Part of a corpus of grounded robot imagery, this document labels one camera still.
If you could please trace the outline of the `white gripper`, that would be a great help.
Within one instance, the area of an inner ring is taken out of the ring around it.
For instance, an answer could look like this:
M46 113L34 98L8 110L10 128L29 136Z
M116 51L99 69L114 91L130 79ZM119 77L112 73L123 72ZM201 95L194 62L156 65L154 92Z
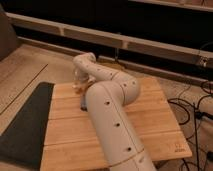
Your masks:
M75 84L73 88L76 92L86 91L89 87L89 84L95 82L95 78L90 76L88 73L83 72L79 68L76 68L74 71Z

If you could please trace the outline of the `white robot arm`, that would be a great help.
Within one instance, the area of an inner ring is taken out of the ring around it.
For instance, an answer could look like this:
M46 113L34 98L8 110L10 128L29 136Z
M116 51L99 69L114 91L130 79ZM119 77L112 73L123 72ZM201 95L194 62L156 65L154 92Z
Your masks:
M86 109L110 171L157 171L124 110L140 94L137 79L98 64L93 53L78 55L73 63L81 85L94 78L85 92Z

